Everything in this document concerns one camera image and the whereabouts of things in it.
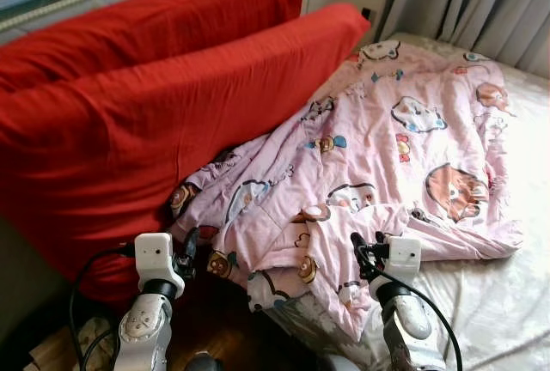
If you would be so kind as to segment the pink cartoon print blanket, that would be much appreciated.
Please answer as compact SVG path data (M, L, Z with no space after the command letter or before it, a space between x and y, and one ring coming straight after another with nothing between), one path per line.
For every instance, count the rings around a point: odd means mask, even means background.
M256 308L312 295L350 339L380 307L351 234L416 238L421 260L507 258L525 237L510 213L510 94L476 53L399 40L363 46L275 131L188 176L170 234L197 230L205 268Z

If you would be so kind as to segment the silver robot right leg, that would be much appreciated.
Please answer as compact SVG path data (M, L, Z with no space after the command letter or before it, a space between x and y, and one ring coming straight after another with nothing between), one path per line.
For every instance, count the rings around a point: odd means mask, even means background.
M361 371L353 361L345 356L326 355L320 359L322 371Z

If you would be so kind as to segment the large red cushion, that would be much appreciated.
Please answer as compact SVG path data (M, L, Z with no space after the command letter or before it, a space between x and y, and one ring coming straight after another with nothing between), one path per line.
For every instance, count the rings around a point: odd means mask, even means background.
M219 46L0 94L0 221L74 278L181 181L303 109L369 29L334 3Z
M126 0L0 46L0 92L199 52L300 15L303 0Z

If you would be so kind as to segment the crumpled white paper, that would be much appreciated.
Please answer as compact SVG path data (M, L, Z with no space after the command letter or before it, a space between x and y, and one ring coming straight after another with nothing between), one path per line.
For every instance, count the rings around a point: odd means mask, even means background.
M88 319L79 326L77 340L86 355L86 371L110 371L115 348L114 326L107 319Z

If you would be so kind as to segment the beige floral bed sheet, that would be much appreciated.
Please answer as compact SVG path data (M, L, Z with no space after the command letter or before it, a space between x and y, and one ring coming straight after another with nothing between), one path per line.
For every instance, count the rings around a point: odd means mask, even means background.
M541 76L499 64L510 111L510 215L525 234L509 258L427 262L415 278L447 316L465 371L550 369L550 92ZM311 294L262 314L320 356L344 356L363 371L389 371L380 315L370 312L360 341L346 336Z

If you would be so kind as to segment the grey curtain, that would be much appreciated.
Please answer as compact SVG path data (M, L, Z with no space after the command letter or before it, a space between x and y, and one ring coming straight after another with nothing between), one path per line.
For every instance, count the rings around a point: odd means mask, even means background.
M411 33L549 76L550 0L390 0L375 36Z

